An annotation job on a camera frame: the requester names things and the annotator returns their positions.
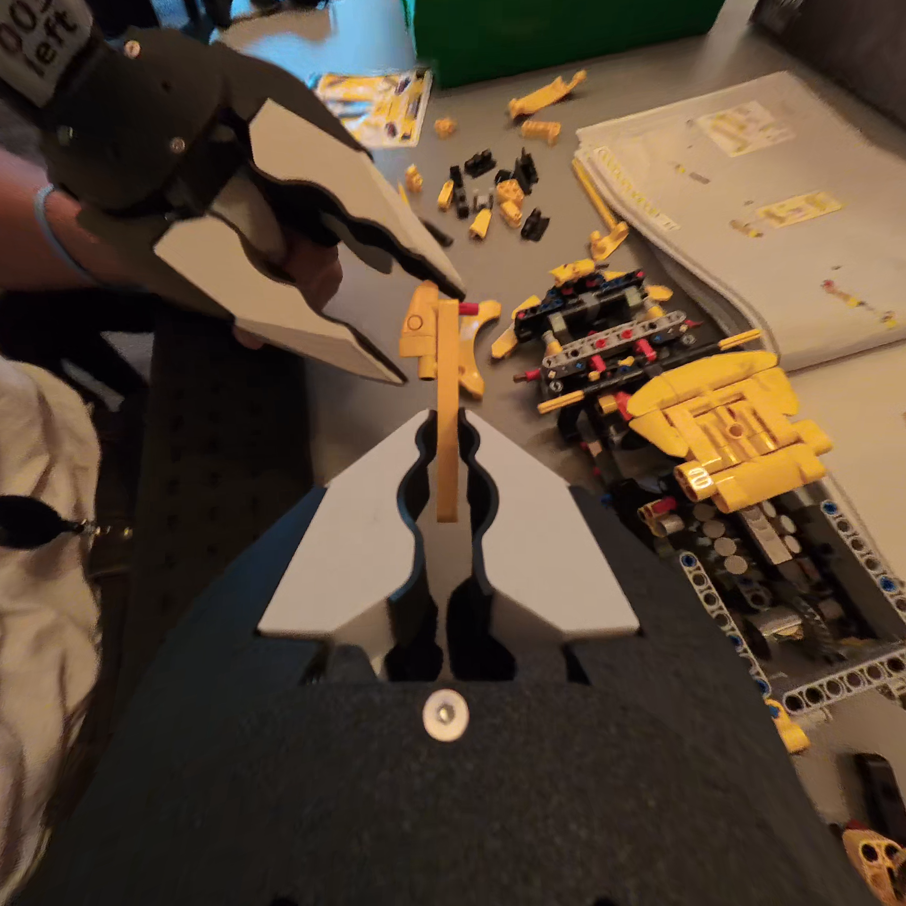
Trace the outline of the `yellow wheel arch panel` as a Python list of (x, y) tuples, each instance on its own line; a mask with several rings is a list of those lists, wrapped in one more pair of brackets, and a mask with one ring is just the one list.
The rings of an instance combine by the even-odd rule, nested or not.
[(471, 398), (483, 399), (485, 379), (480, 373), (475, 355), (475, 342), (479, 331), (499, 319), (500, 303), (493, 300), (479, 302), (480, 313), (474, 317), (459, 316), (459, 386)]

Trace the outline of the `open instruction booklet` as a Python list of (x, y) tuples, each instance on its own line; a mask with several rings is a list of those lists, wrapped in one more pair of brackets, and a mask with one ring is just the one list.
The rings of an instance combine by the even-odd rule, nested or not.
[(787, 72), (576, 137), (688, 292), (761, 331), (832, 438), (832, 495), (904, 580), (904, 158)]

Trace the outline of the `black perforated foam pad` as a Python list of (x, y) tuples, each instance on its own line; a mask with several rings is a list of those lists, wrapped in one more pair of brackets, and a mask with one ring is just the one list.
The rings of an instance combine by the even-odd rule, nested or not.
[(295, 354), (250, 350), (224, 321), (159, 309), (117, 712), (198, 596), (311, 488), (305, 382)]

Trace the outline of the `green storage bin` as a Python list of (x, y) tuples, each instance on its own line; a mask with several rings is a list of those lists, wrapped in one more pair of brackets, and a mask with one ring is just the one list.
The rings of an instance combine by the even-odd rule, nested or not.
[(443, 88), (698, 37), (723, 1), (403, 1), (414, 53)]

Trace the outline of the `person's left forearm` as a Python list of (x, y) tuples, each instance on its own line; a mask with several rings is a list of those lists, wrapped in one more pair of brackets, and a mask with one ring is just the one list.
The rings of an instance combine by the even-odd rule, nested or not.
[(106, 242), (83, 229), (79, 204), (55, 189), (48, 201), (54, 232), (69, 253), (100, 283), (86, 283), (53, 254), (34, 219), (34, 195), (50, 184), (44, 170), (1, 151), (1, 288), (13, 292), (106, 288), (147, 290), (136, 270)]

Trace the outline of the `yellow rod with connector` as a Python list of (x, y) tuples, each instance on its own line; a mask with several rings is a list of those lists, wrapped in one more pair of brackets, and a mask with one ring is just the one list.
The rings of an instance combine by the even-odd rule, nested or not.
[(604, 231), (593, 232), (589, 239), (593, 259), (596, 262), (602, 262), (613, 255), (627, 239), (629, 236), (629, 225), (623, 220), (618, 220), (610, 210), (580, 160), (572, 159), (572, 171), (579, 185), (583, 188), (586, 197), (604, 223)]

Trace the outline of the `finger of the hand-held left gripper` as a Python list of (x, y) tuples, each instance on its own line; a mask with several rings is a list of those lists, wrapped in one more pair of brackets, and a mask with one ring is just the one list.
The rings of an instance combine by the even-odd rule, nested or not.
[(236, 327), (267, 344), (362, 379), (407, 383), (393, 361), (351, 325), (313, 310), (295, 285), (268, 275), (228, 222), (211, 215), (177, 221), (155, 243), (154, 253), (225, 309)]
[(447, 297), (467, 289), (436, 238), (369, 154), (276, 101), (248, 125), (251, 164), (280, 223), (322, 244), (342, 243), (370, 269), (395, 266)]

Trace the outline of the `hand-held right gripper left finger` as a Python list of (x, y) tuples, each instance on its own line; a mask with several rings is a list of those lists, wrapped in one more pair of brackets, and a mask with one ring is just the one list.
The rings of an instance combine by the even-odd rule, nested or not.
[(435, 455), (436, 412), (420, 411), (322, 489), (261, 636), (358, 648), (388, 677), (387, 656), (411, 643), (426, 607), (405, 599), (424, 572), (417, 521)]

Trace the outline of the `partly built yellow toy car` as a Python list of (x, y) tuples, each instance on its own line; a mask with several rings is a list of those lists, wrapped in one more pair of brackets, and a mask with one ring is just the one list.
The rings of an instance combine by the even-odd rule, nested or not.
[(539, 413), (595, 464), (624, 524), (685, 575), (771, 711), (787, 751), (868, 690), (904, 695), (904, 575), (839, 492), (832, 439), (801, 412), (760, 332), (720, 336), (640, 270), (551, 271), (492, 343), (525, 344)]

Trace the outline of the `small yellow curved panel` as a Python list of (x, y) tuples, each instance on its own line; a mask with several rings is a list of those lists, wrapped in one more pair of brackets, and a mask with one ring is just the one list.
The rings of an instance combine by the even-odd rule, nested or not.
[(411, 297), (402, 323), (399, 355), (416, 359), (422, 355), (436, 355), (438, 287), (431, 281), (418, 285)]

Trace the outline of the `long yellow holed beam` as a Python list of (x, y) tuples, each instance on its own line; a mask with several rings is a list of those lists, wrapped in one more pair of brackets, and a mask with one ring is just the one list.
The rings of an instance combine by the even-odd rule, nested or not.
[(436, 520), (453, 524), (459, 513), (459, 303), (437, 304)]

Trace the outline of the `yellow black brick subassembly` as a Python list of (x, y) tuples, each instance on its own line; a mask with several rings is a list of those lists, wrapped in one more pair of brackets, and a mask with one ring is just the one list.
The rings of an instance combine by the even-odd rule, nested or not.
[(844, 851), (876, 899), (905, 904), (905, 802), (888, 760), (854, 756), (868, 823), (852, 820), (842, 832)]

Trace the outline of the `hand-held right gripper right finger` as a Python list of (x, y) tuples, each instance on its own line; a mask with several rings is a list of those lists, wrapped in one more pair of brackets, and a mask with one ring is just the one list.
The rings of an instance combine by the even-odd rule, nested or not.
[(458, 427), (471, 569), (448, 600), (453, 677), (589, 681), (575, 647), (640, 622), (576, 488), (472, 411)]

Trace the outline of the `grey desk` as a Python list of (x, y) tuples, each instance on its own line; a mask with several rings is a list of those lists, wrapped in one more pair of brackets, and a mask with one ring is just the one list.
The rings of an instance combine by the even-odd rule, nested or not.
[[(301, 76), (321, 69), (367, 69), (378, 62), (404, 62), (402, 13), (398, 2), (341, 2), (335, 13), (284, 13), (236, 25), (226, 41)], [(680, 100), (706, 89), (729, 86), (767, 74), (785, 61), (744, 24), (754, 2), (729, 2), (707, 37), (683, 39), (591, 62), (588, 95), (567, 104), (567, 132), (601, 119)], [(427, 403), (428, 389), (381, 390), (330, 371), (308, 366), (311, 456), (315, 482), (334, 478), (372, 443), (402, 423), (406, 407)], [(546, 428), (519, 410), (515, 388), (506, 379), (490, 381), (481, 416), (571, 483), (590, 487), (578, 452), (548, 439)], [(569, 755), (552, 768), (550, 782), (516, 776), (504, 768), (493, 792), (512, 793), (514, 834), (503, 836), (482, 820), (470, 837), (487, 863), (488, 892), (472, 896), (466, 867), (452, 861), (439, 880), (416, 868), (416, 856), (401, 857), (407, 896), (418, 904), (428, 894), (452, 896), (456, 904), (867, 904), (870, 898), (842, 847), (814, 809), (795, 773), (781, 756), (768, 718), (756, 712), (751, 690), (743, 690), (738, 659), (720, 653), (719, 632), (672, 567), (656, 561), (641, 542), (600, 504), (585, 507), (594, 527), (606, 528), (605, 549), (629, 578), (645, 580), (640, 617), (644, 633), (579, 646), (575, 658), (590, 685), (567, 682), (572, 700), (583, 699), (582, 717), (591, 723), (563, 723), (550, 730), (535, 721), (536, 702), (553, 706), (542, 682), (518, 691), (516, 717), (522, 730), (542, 730), (551, 755)], [(877, 742), (897, 771), (904, 770), (904, 711), (886, 697), (866, 693), (833, 712), (835, 722), (817, 732), (817, 753), (803, 756), (802, 777), (822, 808), (844, 806), (851, 769), (837, 766), (844, 743), (859, 734)], [(583, 782), (588, 794), (579, 805), (594, 806), (595, 830), (577, 810), (558, 810), (556, 826), (536, 832), (528, 819), (554, 807), (554, 781)]]

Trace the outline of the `scattered loose brick pieces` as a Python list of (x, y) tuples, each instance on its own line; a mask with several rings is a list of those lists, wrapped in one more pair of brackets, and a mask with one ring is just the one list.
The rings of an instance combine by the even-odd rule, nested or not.
[(444, 179), (436, 186), (436, 195), (428, 193), (429, 180), (424, 168), (409, 164), (397, 183), (403, 203), (413, 209), (420, 223), (443, 249), (450, 249), (456, 236), (442, 228), (428, 214), (449, 215), (465, 229), (470, 243), (487, 240), (492, 223), (498, 219), (525, 241), (538, 242), (544, 236), (550, 219), (531, 200), (540, 182), (540, 173), (532, 145), (547, 149), (560, 142), (563, 128), (560, 120), (519, 116), (512, 138), (522, 144), (514, 157), (505, 160), (483, 142), (473, 152), (452, 159), (444, 170)]

